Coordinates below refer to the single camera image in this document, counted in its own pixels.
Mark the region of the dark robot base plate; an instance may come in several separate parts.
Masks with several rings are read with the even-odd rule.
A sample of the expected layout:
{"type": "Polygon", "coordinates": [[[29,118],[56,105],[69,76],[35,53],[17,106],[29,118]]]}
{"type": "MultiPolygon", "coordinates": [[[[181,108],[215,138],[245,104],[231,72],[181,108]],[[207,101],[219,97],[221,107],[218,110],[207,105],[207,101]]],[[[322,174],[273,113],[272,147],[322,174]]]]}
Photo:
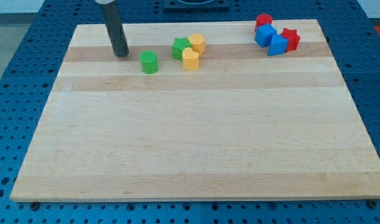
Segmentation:
{"type": "Polygon", "coordinates": [[[229,9],[230,0],[162,0],[164,10],[229,9]]]}

